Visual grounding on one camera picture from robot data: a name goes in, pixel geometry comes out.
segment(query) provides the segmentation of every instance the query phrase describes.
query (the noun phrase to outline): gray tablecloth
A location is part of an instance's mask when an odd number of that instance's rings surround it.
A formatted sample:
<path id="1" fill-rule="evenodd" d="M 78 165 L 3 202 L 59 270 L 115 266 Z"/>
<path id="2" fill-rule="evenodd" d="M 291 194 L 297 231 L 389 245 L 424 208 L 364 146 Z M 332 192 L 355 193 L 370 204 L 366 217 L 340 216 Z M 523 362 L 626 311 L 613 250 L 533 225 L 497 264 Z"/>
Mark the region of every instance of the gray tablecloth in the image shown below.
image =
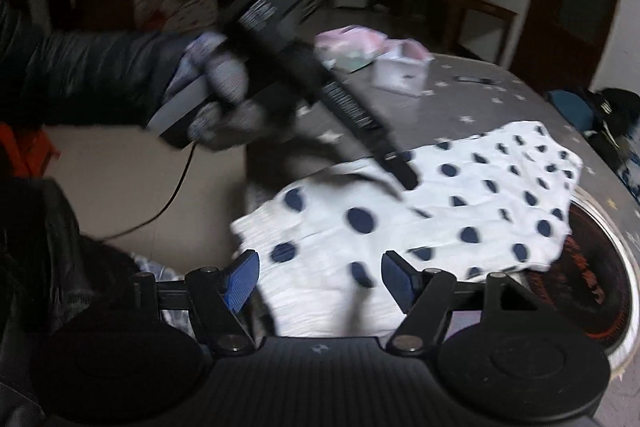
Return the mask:
<path id="1" fill-rule="evenodd" d="M 487 62 L 436 55 L 425 91 L 419 98 L 375 89 L 372 68 L 357 71 L 346 82 L 367 100 L 393 129 L 403 150 L 491 131 L 510 121 L 541 121 L 562 146 L 584 162 L 580 187 L 605 209 L 640 258 L 640 208 L 626 188 L 582 136 L 526 84 Z M 498 80 L 498 86 L 456 81 L 458 75 Z M 319 104 L 299 111 L 296 136 L 285 142 L 262 140 L 247 149 L 250 187 L 248 206 L 255 208 L 289 183 L 325 166 L 369 155 Z M 606 427 L 640 426 L 640 358 L 614 380 L 597 418 Z"/>

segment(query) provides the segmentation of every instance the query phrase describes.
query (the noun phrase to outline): tile floor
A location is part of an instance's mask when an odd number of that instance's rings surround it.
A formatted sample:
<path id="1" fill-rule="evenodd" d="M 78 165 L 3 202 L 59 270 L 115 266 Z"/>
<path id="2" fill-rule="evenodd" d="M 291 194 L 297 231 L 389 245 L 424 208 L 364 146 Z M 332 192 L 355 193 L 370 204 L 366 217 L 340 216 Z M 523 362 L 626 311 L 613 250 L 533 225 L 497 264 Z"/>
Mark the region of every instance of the tile floor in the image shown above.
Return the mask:
<path id="1" fill-rule="evenodd" d="M 300 37 L 358 24 L 403 38 L 395 18 L 366 10 L 320 9 L 300 27 Z M 57 179 L 76 211 L 81 230 L 104 237 L 152 217 L 180 178 L 188 150 L 174 151 L 135 128 L 48 130 L 62 151 L 47 174 Z M 229 223 L 244 214 L 244 148 L 210 153 L 197 149 L 184 185 L 156 222 L 114 245 L 186 272 L 224 266 L 235 241 Z"/>

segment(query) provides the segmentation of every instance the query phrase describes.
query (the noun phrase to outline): black sleeve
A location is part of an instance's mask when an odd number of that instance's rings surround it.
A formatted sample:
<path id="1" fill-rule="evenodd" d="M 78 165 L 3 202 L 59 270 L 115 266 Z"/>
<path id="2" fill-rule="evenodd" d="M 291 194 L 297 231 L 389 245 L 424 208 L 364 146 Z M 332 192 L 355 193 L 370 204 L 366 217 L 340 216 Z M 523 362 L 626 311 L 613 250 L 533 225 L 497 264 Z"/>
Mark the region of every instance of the black sleeve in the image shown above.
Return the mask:
<path id="1" fill-rule="evenodd" d="M 132 32 L 45 36 L 0 0 L 0 121 L 145 125 L 191 40 Z"/>

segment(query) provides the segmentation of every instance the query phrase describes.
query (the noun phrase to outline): polka dot garment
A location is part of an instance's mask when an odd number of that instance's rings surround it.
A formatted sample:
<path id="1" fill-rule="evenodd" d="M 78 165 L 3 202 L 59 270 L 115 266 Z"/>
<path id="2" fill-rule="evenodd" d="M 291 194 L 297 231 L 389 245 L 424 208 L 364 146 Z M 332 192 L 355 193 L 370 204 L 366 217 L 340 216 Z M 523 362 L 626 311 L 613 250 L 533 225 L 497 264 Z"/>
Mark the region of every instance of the polka dot garment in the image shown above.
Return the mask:
<path id="1" fill-rule="evenodd" d="M 398 252 L 459 280 L 545 270 L 559 255 L 582 162 L 539 122 L 406 152 L 420 185 L 403 190 L 370 158 L 289 185 L 232 231 L 260 255 L 259 285 L 280 335 L 383 336 L 404 318 L 382 283 Z"/>

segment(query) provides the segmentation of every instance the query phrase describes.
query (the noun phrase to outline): gloved hand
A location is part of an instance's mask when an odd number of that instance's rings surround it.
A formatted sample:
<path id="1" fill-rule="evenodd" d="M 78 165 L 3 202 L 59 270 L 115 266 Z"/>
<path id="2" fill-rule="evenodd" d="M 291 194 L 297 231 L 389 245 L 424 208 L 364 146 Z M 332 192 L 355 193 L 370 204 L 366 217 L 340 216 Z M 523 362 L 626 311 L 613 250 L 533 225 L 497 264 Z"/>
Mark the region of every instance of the gloved hand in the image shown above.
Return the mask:
<path id="1" fill-rule="evenodd" d="M 242 61 L 223 49 L 226 37 L 207 32 L 185 50 L 167 87 L 163 103 L 201 76 L 205 76 L 215 100 L 204 105 L 189 127 L 189 138 L 211 150 L 244 145 L 283 130 L 271 121 L 267 110 L 246 99 L 249 76 Z"/>

